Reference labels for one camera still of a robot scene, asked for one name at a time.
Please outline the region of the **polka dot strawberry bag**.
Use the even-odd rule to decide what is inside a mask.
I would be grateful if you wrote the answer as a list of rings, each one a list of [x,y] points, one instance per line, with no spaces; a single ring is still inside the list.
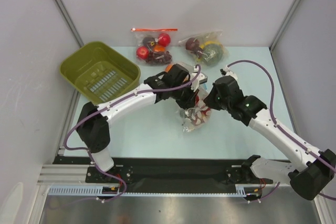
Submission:
[[[206,124],[211,117],[212,109],[209,108],[204,99],[208,92],[204,88],[199,88],[196,95],[195,106],[189,109],[179,109],[179,116],[181,118],[184,132],[191,132]]]

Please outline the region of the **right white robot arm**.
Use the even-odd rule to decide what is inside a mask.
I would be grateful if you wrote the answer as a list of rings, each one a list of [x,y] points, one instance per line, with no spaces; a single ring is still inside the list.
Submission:
[[[261,134],[288,159],[286,163],[251,156],[242,169],[245,181],[271,179],[313,200],[333,180],[335,153],[330,149],[321,151],[283,126],[261,100],[243,95],[234,77],[218,78],[204,102],[211,109],[227,111],[233,119]]]

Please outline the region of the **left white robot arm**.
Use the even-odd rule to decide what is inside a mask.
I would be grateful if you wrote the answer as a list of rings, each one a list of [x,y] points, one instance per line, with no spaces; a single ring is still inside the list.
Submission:
[[[118,119],[138,109],[156,104],[169,98],[182,109],[196,105],[200,85],[207,82],[200,65],[194,67],[184,63],[173,64],[144,80],[130,92],[105,103],[85,104],[81,110],[76,131],[85,143],[87,152],[98,167],[97,176],[104,182],[115,178],[114,161],[109,153],[110,126]]]

